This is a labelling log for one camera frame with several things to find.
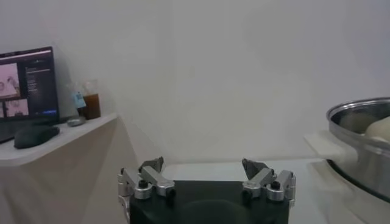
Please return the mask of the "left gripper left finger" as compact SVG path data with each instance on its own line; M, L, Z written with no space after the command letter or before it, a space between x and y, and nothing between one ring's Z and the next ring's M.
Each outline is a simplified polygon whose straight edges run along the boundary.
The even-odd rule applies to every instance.
M166 179L160 172L164 163L163 157L144 161L138 170L121 168L118 174L118 201L125 218L130 220L130 199L148 200L153 195L165 199L168 205L174 203L176 196L175 182Z

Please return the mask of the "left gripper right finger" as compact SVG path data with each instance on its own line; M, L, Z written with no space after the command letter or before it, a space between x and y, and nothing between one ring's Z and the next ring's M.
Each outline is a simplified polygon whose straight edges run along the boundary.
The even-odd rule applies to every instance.
M282 170L276 174L265 163L243 158L241 161L248 180L242 183L244 204L265 196L273 203L287 201L292 208L296 200L296 176L292 171Z

